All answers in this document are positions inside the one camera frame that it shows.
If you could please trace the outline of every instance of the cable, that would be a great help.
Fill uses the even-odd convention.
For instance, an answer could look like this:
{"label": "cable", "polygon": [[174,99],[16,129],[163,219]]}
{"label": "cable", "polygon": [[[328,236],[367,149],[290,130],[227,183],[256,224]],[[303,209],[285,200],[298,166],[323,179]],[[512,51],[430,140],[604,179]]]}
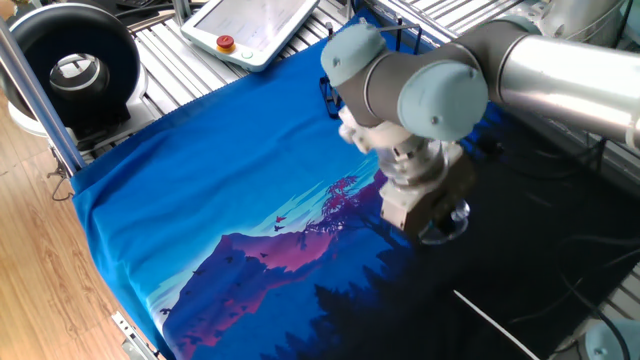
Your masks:
{"label": "cable", "polygon": [[629,0],[627,3],[627,8],[624,11],[624,15],[622,16],[622,24],[620,24],[620,29],[618,29],[618,34],[616,36],[616,42],[613,45],[613,48],[617,48],[620,44],[620,40],[622,40],[622,35],[624,34],[624,29],[627,27],[627,21],[629,21],[629,15],[631,15],[631,8],[633,7],[633,0]]}
{"label": "cable", "polygon": [[542,156],[542,157],[545,157],[545,158],[548,158],[548,159],[553,159],[553,160],[573,160],[575,158],[581,158],[581,157],[583,157],[583,156],[585,156],[587,154],[590,154],[593,150],[597,149],[598,146],[599,146],[599,144],[592,145],[592,146],[590,146],[590,147],[588,147],[588,148],[586,148],[586,149],[584,149],[584,150],[582,150],[582,151],[580,151],[578,153],[575,153],[575,154],[554,155],[554,154],[546,153],[546,152],[544,152],[542,150],[535,150],[534,153],[539,155],[539,156]]}
{"label": "cable", "polygon": [[[600,169],[602,167],[602,158],[604,156],[604,149],[605,149],[605,145],[606,142],[608,140],[603,138],[602,140],[600,140],[597,144],[597,146],[595,148],[592,148],[590,150],[587,151],[586,154],[591,153],[594,149],[598,149],[598,153],[595,156],[590,157],[589,159],[587,159],[587,166],[589,166],[594,160],[596,161],[596,171],[600,172]],[[565,171],[563,173],[556,173],[556,174],[548,174],[548,175],[540,175],[540,174],[534,174],[534,173],[530,173],[521,169],[518,169],[517,167],[512,166],[511,164],[505,162],[505,161],[501,161],[501,164],[503,164],[505,167],[507,167],[509,170],[511,170],[512,172],[523,176],[523,177],[527,177],[527,178],[532,178],[534,180],[539,180],[539,181],[556,181],[556,180],[564,180],[564,179],[568,179],[572,176],[575,176],[579,173],[581,173],[584,168],[582,166],[570,170],[570,171]]]}
{"label": "cable", "polygon": [[578,339],[574,339],[573,342],[568,345],[567,347],[565,347],[564,349],[560,349],[560,350],[556,350],[553,353],[554,354],[562,354],[565,353],[571,349],[575,348],[576,352],[578,354],[578,360],[582,360],[582,354],[580,353],[580,342],[578,341]]}
{"label": "cable", "polygon": [[[585,275],[583,275],[580,279],[578,279],[578,281],[576,281],[573,284],[573,287],[576,288],[578,285],[580,285],[582,283],[583,280],[585,280],[586,278],[588,278],[589,276],[593,275],[596,271],[598,270],[604,270],[606,268],[609,268],[613,265],[616,265],[617,263],[626,260],[627,258],[630,258],[633,255],[637,255],[640,254],[640,249],[634,250],[630,253],[624,254],[604,265],[601,265],[597,268],[593,268],[591,269],[589,272],[587,272]],[[555,302],[553,302],[551,305],[547,306],[546,308],[535,312],[533,314],[529,314],[529,315],[525,315],[525,316],[520,316],[517,317],[515,319],[511,319],[509,320],[509,324],[515,324],[515,323],[519,323],[522,321],[527,321],[527,320],[532,320],[532,319],[536,319],[539,317],[542,317],[546,314],[548,314],[549,312],[551,312],[553,309],[555,309],[556,307],[558,307],[560,304],[562,304],[569,296],[571,295],[571,290],[568,290],[566,293],[564,293],[564,295],[562,295],[558,300],[556,300]]]}
{"label": "cable", "polygon": [[[202,3],[189,4],[189,7],[191,8],[191,10],[195,10],[195,9],[201,8],[203,5],[204,4]],[[144,14],[152,13],[156,11],[173,10],[173,9],[174,9],[173,4],[154,5],[154,6],[143,7],[139,9],[133,9],[133,10],[121,12],[120,14],[116,14],[115,17],[117,19],[122,20],[123,18],[129,17],[129,16],[144,15]]]}
{"label": "cable", "polygon": [[[578,300],[580,300],[580,302],[582,302],[586,307],[588,307],[593,314],[597,315],[600,318],[600,320],[602,320],[607,325],[607,327],[609,327],[609,329],[613,333],[613,336],[615,336],[616,340],[620,344],[620,349],[622,350],[622,359],[631,360],[631,355],[629,354],[629,347],[627,346],[627,342],[624,340],[624,337],[620,333],[620,330],[618,330],[618,328],[613,324],[611,319],[609,319],[604,313],[602,313],[602,311],[597,306],[595,306],[593,303],[591,303],[591,301],[589,301],[586,297],[584,297],[581,293],[579,293],[578,290],[575,289],[575,286],[571,285],[567,277],[562,272],[562,268],[560,266],[560,256],[558,256],[560,252],[560,247],[563,244],[567,244],[571,241],[577,241],[578,239],[580,239],[581,241],[590,241],[590,242],[597,242],[601,244],[618,245],[618,246],[638,245],[640,244],[640,239],[632,238],[627,240],[621,240],[621,239],[602,238],[599,236],[585,236],[585,237],[571,236],[561,241],[560,244],[558,244],[558,251],[556,251],[556,269],[558,270],[558,273],[560,274],[560,278],[562,279],[564,284],[569,288],[571,293],[573,293],[573,295],[575,295],[578,298]],[[638,253],[638,252],[640,252],[640,249],[636,249],[630,253],[625,254],[624,256],[614,260],[613,263],[615,264],[619,261],[622,261],[619,259],[626,259],[630,257],[632,254]]]}
{"label": "cable", "polygon": [[597,315],[600,318],[600,320],[602,320],[609,327],[609,330],[611,330],[611,332],[613,333],[613,336],[615,336],[616,340],[618,340],[618,344],[620,344],[620,349],[622,349],[622,360],[631,360],[631,355],[629,354],[629,347],[627,346],[627,342],[624,340],[624,337],[620,333],[620,330],[618,330],[618,328],[613,324],[611,319],[609,319],[602,311],[600,311],[600,309],[598,309],[597,306],[593,305],[587,298],[585,298],[574,287],[571,286],[571,284],[569,283],[569,280],[567,280],[567,278],[562,273],[562,270],[559,267],[560,264],[557,264],[557,265],[558,265],[558,271],[560,272],[560,277],[562,278],[562,281],[564,281],[564,284],[571,290],[573,295],[575,295],[578,298],[578,300],[580,300],[586,307],[588,307],[591,310],[591,312]]}

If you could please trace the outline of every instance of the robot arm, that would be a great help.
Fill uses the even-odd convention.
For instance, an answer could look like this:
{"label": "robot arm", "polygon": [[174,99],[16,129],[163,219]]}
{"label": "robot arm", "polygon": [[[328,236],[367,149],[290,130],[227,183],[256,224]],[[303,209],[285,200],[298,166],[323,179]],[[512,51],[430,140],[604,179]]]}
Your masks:
{"label": "robot arm", "polygon": [[503,18],[408,55],[359,24],[327,44],[322,65],[346,104],[340,134],[378,153],[389,178],[381,216],[410,238],[446,232],[472,187],[453,141],[471,133],[488,100],[640,147],[640,56],[539,34]]}
{"label": "robot arm", "polygon": [[421,137],[458,140],[480,121],[488,97],[640,147],[640,56],[535,35],[517,19],[419,56],[387,51],[377,30],[360,24],[329,42],[322,64],[361,126],[390,121]]}

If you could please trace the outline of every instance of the bird silhouette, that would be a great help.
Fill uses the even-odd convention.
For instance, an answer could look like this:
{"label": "bird silhouette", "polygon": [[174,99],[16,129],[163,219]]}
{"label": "bird silhouette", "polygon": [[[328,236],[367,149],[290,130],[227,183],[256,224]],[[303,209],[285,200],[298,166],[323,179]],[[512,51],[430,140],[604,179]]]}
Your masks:
{"label": "bird silhouette", "polygon": [[189,340],[189,343],[191,345],[198,345],[198,343],[202,342],[202,338],[199,336],[194,336],[194,335],[185,335],[184,336],[185,339]]}

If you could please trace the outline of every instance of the wooden floor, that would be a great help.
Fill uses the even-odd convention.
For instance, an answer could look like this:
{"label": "wooden floor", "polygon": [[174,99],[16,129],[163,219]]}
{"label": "wooden floor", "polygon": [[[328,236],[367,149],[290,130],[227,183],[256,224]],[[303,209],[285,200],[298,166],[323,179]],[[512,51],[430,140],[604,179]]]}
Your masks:
{"label": "wooden floor", "polygon": [[[0,94],[0,359],[128,359],[47,142],[20,130]],[[59,194],[71,188],[63,184]]]}

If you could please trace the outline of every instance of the red emergency stop button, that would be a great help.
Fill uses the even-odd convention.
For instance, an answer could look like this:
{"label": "red emergency stop button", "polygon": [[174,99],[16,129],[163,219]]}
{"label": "red emergency stop button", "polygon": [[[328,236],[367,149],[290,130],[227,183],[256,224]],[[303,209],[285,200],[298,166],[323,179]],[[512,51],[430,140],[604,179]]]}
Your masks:
{"label": "red emergency stop button", "polygon": [[236,49],[233,38],[229,35],[222,35],[218,37],[218,40],[216,40],[216,44],[218,45],[218,51],[225,54],[229,54]]}

